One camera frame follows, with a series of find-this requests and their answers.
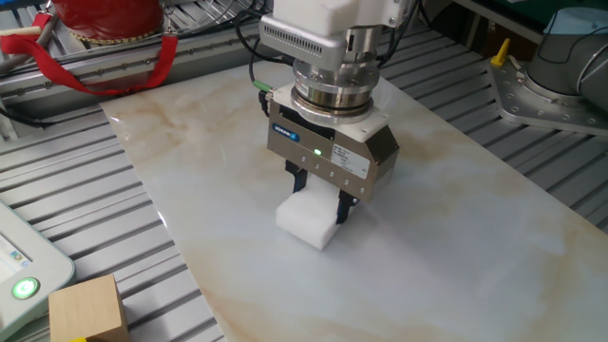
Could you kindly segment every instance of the green button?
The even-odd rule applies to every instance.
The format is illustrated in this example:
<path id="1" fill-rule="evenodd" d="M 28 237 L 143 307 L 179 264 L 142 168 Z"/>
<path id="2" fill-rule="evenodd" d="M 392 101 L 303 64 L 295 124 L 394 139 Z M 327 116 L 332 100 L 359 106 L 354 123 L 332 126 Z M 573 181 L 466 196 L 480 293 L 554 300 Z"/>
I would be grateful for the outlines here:
<path id="1" fill-rule="evenodd" d="M 12 296 L 17 299 L 28 299 L 40 290 L 40 281 L 36 278 L 23 278 L 12 287 Z"/>

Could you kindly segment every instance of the white device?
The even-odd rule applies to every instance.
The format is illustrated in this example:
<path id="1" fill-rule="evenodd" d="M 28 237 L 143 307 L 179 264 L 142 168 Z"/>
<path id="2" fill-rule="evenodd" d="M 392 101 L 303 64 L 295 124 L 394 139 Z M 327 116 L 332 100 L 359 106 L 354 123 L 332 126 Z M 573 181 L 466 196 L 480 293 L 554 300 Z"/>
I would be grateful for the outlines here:
<path id="1" fill-rule="evenodd" d="M 74 283 L 74 262 L 0 202 L 0 341 L 48 310 L 48 295 Z"/>
<path id="2" fill-rule="evenodd" d="M 273 13 L 260 20 L 261 43 L 294 57 L 295 82 L 267 96 L 268 148 L 286 160 L 294 192 L 306 186 L 309 173 L 340 190 L 335 224 L 390 181 L 399 144 L 372 92 L 380 81 L 378 61 L 385 63 L 397 45 L 392 38 L 382 56 L 377 48 L 384 28 L 405 32 L 411 4 L 276 0 Z"/>

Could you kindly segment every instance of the white marble surface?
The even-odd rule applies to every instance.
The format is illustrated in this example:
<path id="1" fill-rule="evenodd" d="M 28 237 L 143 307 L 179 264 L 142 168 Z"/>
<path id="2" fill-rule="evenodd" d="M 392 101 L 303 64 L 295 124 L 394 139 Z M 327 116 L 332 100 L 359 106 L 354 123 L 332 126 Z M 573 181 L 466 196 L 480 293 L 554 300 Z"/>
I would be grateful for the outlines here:
<path id="1" fill-rule="evenodd" d="M 256 66 L 273 86 L 292 76 Z M 608 237 L 383 81 L 391 186 L 320 253 L 245 67 L 103 104 L 230 342 L 608 339 Z"/>

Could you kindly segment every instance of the metal grating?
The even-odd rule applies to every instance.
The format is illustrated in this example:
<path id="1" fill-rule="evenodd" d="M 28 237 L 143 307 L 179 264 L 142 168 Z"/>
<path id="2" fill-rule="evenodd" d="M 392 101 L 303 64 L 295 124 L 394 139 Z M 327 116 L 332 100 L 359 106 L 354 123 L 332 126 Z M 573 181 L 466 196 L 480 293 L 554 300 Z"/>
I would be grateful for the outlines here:
<path id="1" fill-rule="evenodd" d="M 608 229 L 608 140 L 504 121 L 482 57 L 427 28 L 413 28 L 381 72 Z M 75 259 L 79 280 L 114 274 L 133 341 L 223 342 L 101 109 L 52 120 L 66 121 L 0 142 L 0 200 Z M 29 340 L 48 339 L 47 326 L 44 319 L 32 323 L 38 333 Z"/>

